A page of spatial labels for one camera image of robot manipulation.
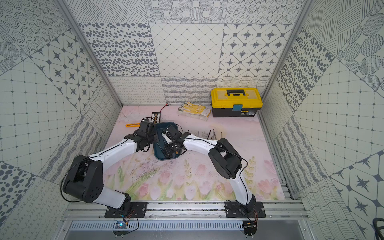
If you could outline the teal plastic storage box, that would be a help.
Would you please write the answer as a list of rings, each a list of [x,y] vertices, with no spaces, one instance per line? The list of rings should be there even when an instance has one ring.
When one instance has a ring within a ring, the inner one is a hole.
[[[176,159],[176,158],[166,158],[163,154],[163,151],[162,151],[163,146],[165,144],[165,141],[164,141],[163,136],[162,136],[162,131],[163,131],[163,129],[165,129],[169,125],[176,125],[176,127],[179,129],[179,125],[175,124],[174,122],[163,122],[163,123],[156,124],[158,140],[156,143],[154,143],[154,155],[160,161]]]

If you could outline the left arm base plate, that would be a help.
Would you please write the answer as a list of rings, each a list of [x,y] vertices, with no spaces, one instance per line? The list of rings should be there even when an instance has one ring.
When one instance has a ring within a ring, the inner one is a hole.
[[[144,218],[147,211],[148,202],[126,202],[119,209],[107,207],[105,218],[117,219],[125,217]]]

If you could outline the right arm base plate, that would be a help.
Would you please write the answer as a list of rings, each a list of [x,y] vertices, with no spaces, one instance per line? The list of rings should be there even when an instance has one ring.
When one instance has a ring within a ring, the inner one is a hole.
[[[227,218],[265,218],[266,212],[262,202],[250,203],[243,206],[238,202],[225,201],[224,208]]]

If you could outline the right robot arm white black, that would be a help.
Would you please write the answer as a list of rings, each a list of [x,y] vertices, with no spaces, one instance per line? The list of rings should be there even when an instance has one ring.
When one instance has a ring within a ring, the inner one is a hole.
[[[166,142],[164,149],[168,155],[183,150],[208,156],[218,174],[230,180],[236,201],[244,207],[251,203],[252,193],[246,185],[243,175],[245,167],[243,167],[242,161],[245,159],[227,139],[221,138],[216,141],[199,138],[189,132],[181,133],[172,125],[162,131],[162,137]]]

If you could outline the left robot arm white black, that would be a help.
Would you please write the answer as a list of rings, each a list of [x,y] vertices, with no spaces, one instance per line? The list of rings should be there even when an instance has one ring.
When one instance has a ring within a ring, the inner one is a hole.
[[[143,119],[133,134],[126,135],[112,147],[90,156],[77,156],[61,181],[61,193],[79,202],[127,211],[130,196],[104,186],[104,173],[123,158],[138,151],[148,151],[155,139],[156,124]]]

